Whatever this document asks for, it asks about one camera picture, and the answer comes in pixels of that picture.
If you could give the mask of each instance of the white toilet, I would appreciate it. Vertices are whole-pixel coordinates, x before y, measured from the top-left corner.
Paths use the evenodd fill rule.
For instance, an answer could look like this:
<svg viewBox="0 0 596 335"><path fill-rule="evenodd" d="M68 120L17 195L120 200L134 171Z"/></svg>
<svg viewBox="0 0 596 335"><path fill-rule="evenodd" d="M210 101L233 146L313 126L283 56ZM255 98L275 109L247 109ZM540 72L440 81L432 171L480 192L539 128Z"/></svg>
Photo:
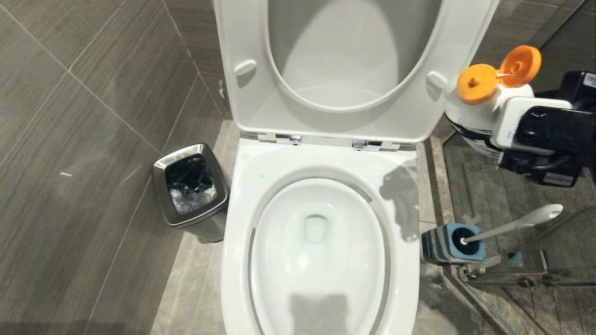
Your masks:
<svg viewBox="0 0 596 335"><path fill-rule="evenodd" d="M215 0L245 133L222 260L228 335L411 334L416 154L498 0Z"/></svg>

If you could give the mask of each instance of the stainless steel trash can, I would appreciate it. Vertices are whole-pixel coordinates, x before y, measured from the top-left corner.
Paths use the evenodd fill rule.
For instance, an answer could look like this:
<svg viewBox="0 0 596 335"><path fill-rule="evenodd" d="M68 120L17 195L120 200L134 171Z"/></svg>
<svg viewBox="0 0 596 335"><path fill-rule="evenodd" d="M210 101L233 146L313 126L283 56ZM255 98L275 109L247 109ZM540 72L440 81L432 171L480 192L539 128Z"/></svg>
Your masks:
<svg viewBox="0 0 596 335"><path fill-rule="evenodd" d="M204 243L224 239L229 186L207 144L180 149L155 162L153 183L168 225Z"/></svg>

